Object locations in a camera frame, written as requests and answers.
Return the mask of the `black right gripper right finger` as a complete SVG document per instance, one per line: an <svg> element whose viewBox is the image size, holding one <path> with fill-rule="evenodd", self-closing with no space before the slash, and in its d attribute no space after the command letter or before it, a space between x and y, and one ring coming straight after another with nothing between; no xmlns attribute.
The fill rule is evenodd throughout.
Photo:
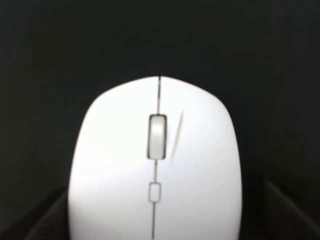
<svg viewBox="0 0 320 240"><path fill-rule="evenodd" d="M270 181L245 181L240 240L318 240L320 226Z"/></svg>

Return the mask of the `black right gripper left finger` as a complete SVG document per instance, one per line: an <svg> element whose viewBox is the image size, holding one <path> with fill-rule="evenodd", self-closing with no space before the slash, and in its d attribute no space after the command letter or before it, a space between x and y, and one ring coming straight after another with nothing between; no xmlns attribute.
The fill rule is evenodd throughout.
<svg viewBox="0 0 320 240"><path fill-rule="evenodd" d="M2 240L69 240L68 189L61 187L0 233Z"/></svg>

